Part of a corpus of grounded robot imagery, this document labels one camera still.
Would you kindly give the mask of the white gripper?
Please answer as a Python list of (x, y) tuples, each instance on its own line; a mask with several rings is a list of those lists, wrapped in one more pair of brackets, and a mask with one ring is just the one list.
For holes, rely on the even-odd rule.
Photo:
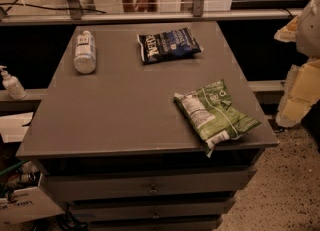
[(285, 128), (300, 123), (320, 100), (320, 0), (311, 0), (301, 12), (279, 29), (274, 39), (295, 42), (297, 51), (308, 56), (302, 66), (292, 65), (285, 80), (276, 123)]

